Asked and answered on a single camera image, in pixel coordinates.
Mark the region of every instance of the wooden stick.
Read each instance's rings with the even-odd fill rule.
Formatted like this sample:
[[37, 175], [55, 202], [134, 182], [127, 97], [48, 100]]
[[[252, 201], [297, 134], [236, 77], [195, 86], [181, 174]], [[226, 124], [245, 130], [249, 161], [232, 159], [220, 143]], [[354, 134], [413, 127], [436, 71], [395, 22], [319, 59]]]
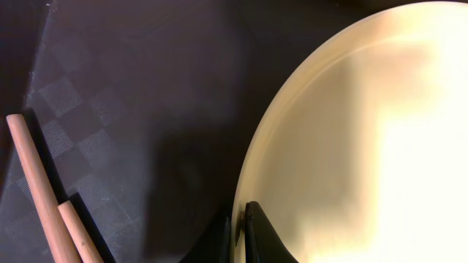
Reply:
[[56, 263], [80, 262], [80, 257], [57, 209], [57, 198], [50, 186], [23, 116], [9, 115], [7, 123], [54, 261]]
[[66, 201], [58, 208], [83, 263], [104, 263], [72, 203]]

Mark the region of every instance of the dark table surface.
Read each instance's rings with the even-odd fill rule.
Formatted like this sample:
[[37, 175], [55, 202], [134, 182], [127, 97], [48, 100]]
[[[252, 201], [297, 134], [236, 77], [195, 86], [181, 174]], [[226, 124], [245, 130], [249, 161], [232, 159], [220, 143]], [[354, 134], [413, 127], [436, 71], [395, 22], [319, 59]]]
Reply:
[[6, 114], [25, 114], [58, 201], [72, 198], [104, 257], [177, 262], [231, 204], [283, 82], [371, 13], [300, 0], [1, 8], [2, 24], [12, 24], [0, 45], [0, 262], [38, 263], [53, 260]]

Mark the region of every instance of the white plate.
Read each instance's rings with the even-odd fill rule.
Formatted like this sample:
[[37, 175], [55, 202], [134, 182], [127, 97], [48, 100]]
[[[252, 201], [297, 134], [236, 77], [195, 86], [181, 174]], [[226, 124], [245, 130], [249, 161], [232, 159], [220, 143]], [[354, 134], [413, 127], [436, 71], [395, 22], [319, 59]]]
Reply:
[[468, 262], [468, 5], [390, 9], [314, 51], [247, 153], [235, 226], [260, 203], [300, 262]]

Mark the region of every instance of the dark background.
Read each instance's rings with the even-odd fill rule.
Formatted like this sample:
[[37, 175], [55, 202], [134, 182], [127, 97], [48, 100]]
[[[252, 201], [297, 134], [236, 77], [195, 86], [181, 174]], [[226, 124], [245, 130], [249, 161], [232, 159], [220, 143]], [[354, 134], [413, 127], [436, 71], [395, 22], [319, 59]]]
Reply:
[[232, 204], [294, 69], [399, 4], [0, 0], [0, 261], [52, 261], [6, 115], [25, 114], [58, 201], [107, 261], [177, 262]]

